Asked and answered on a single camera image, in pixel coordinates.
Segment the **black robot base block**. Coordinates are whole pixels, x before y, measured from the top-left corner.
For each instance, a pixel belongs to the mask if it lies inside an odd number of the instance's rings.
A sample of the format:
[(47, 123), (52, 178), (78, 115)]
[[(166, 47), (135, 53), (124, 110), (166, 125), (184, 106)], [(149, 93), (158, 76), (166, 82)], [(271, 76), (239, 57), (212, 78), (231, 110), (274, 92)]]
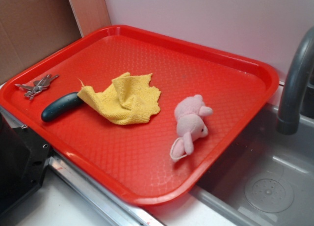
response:
[(31, 128), (12, 128), (0, 116), (0, 215), (42, 187), (51, 145)]

